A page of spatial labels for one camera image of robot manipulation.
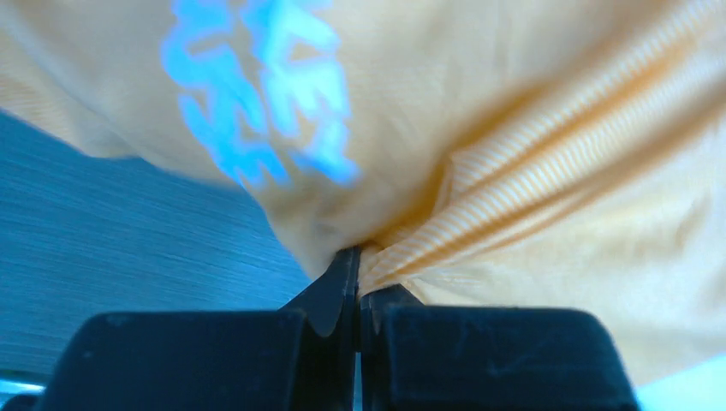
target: black plastic part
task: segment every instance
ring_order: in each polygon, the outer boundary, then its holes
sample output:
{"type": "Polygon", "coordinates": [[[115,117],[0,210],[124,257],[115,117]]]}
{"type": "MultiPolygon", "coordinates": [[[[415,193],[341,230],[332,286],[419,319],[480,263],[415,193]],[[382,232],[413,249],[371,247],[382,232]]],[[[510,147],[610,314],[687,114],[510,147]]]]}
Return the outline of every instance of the black plastic part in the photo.
{"type": "Polygon", "coordinates": [[[356,301],[357,249],[278,311],[90,319],[33,411],[630,411],[610,336],[574,310],[356,301]]]}
{"type": "Polygon", "coordinates": [[[610,336],[574,310],[389,305],[370,410],[627,411],[610,336]]]}
{"type": "Polygon", "coordinates": [[[37,396],[20,394],[10,398],[5,405],[0,407],[0,411],[33,411],[33,407],[37,402],[37,396]]]}
{"type": "Polygon", "coordinates": [[[389,307],[423,304],[401,285],[381,289],[360,299],[360,367],[363,410],[387,410],[390,405],[390,358],[381,335],[389,307]]]}
{"type": "Polygon", "coordinates": [[[98,315],[37,411],[349,410],[357,258],[339,253],[276,312],[98,315]]]}

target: clip jaw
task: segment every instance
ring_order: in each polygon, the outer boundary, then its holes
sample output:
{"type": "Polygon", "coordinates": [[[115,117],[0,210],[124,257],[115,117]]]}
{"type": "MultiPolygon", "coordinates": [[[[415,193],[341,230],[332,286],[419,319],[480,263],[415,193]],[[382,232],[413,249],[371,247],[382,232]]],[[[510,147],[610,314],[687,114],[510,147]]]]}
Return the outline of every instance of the clip jaw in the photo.
{"type": "Polygon", "coordinates": [[[33,411],[347,411],[356,352],[364,411],[638,409],[593,316],[428,307],[400,285],[359,303],[359,257],[277,311],[98,315],[33,411]]]}

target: yellow fabric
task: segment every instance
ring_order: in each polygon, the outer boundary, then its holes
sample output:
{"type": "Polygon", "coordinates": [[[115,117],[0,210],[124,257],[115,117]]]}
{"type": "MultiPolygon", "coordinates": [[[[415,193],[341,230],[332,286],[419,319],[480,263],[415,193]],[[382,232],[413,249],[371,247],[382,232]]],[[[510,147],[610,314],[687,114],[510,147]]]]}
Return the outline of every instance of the yellow fabric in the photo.
{"type": "MultiPolygon", "coordinates": [[[[159,62],[170,3],[0,3],[0,106],[90,155],[230,183],[159,62]]],[[[584,309],[636,384],[726,352],[726,0],[335,0],[315,15],[339,38],[359,178],[295,167],[315,130],[300,113],[297,140],[240,137],[284,158],[292,185],[247,190],[312,277],[362,243],[363,294],[584,309]]],[[[254,73],[251,38],[224,41],[254,73]]]]}

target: blue lettering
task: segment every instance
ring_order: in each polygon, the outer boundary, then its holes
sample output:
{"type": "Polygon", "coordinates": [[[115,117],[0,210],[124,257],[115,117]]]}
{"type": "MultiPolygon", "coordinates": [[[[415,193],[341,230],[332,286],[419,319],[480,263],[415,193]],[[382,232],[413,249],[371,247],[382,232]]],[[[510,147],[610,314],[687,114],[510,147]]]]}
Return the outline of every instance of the blue lettering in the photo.
{"type": "MultiPolygon", "coordinates": [[[[262,91],[271,120],[282,135],[296,139],[300,130],[296,110],[318,125],[312,141],[290,152],[301,171],[319,172],[331,181],[350,184],[358,175],[345,158],[350,116],[345,74],[334,54],[338,38],[330,26],[304,10],[325,0],[258,0],[240,9],[239,17],[254,37],[253,54],[264,65],[262,91]],[[296,41],[323,53],[304,62],[290,62],[296,41]]],[[[226,0],[176,0],[177,24],[161,48],[164,69],[187,89],[177,99],[191,133],[210,153],[219,169],[243,187],[264,188],[269,177],[289,184],[290,177],[268,141],[241,138],[243,124],[257,137],[268,137],[265,107],[253,84],[245,78],[237,56],[226,44],[192,53],[201,40],[232,36],[235,15],[226,0]],[[199,92],[204,104],[193,96],[199,92]]]]}

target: gray textured background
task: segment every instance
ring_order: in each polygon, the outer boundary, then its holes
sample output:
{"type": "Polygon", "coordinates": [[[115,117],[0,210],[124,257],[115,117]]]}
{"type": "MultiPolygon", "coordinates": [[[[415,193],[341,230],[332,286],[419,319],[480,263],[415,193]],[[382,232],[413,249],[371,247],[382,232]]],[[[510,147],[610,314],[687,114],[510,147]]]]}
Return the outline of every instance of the gray textured background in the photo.
{"type": "Polygon", "coordinates": [[[243,192],[87,158],[0,113],[0,371],[109,310],[277,308],[308,284],[243,192]]]}

